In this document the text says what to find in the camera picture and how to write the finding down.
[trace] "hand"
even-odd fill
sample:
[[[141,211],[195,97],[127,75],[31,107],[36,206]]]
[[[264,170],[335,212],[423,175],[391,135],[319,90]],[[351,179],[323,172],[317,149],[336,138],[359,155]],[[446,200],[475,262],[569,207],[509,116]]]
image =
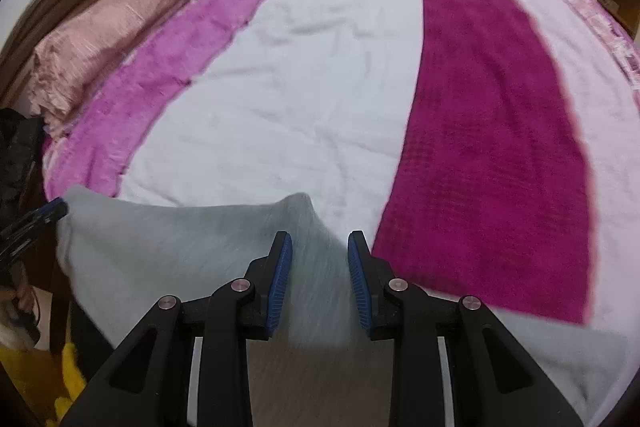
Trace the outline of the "hand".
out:
[[[20,299],[18,308],[22,311],[30,312],[33,310],[33,291],[27,279],[27,272],[24,266],[22,266],[22,277],[20,278],[20,284],[18,284],[17,290],[0,286],[0,302],[11,301],[15,297]]]

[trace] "purple stripe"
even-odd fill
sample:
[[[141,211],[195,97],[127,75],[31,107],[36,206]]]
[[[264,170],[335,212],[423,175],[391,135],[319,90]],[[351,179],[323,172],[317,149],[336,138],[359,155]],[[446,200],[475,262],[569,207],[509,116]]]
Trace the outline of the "purple stripe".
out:
[[[513,0],[424,0],[424,44],[374,254],[398,277],[583,322],[586,163],[558,76]]]
[[[120,175],[164,107],[231,42],[262,0],[199,0],[172,17],[119,67],[46,172],[49,199],[74,184],[115,196]]]

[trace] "pink pillow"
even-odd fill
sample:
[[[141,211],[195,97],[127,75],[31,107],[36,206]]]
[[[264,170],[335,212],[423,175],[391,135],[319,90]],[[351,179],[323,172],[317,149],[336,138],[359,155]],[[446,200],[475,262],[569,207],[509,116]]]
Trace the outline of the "pink pillow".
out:
[[[50,126],[62,128],[85,93],[94,91],[92,84],[117,67],[136,38],[181,1],[99,0],[62,23],[33,51],[31,112],[43,112]]]

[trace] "blue gripper pad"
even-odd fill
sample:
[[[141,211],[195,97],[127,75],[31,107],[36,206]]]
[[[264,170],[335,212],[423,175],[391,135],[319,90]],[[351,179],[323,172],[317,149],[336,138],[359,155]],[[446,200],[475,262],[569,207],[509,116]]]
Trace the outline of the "blue gripper pad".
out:
[[[291,236],[287,233],[280,250],[280,257],[271,281],[269,289],[269,305],[267,307],[267,324],[266,330],[269,337],[273,336],[282,315],[282,306],[284,304],[284,295],[287,291],[287,280],[289,280],[289,270],[291,268],[291,260],[293,258],[293,244]]]
[[[353,234],[349,235],[347,247],[347,261],[349,263],[349,273],[351,275],[351,287],[353,294],[356,296],[356,306],[358,308],[358,317],[360,325],[367,331],[367,335],[371,335],[372,317],[371,317],[371,295],[367,287],[367,280],[364,277],[362,263],[358,255],[358,247],[353,238]]]

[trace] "screw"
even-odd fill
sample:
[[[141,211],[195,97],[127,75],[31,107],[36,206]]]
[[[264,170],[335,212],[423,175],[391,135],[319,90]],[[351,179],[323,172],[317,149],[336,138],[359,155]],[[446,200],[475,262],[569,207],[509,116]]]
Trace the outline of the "screw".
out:
[[[482,301],[478,297],[474,297],[473,295],[467,295],[464,299],[462,299],[462,305],[467,310],[477,310],[480,306],[482,306]]]
[[[236,279],[231,283],[234,292],[245,292],[251,288],[251,283],[247,279]]]
[[[176,299],[173,295],[165,295],[158,301],[158,307],[161,310],[170,310],[176,305],[177,302],[178,299]]]
[[[404,279],[391,279],[389,281],[389,288],[391,288],[394,292],[403,292],[407,288],[409,288],[409,283]]]

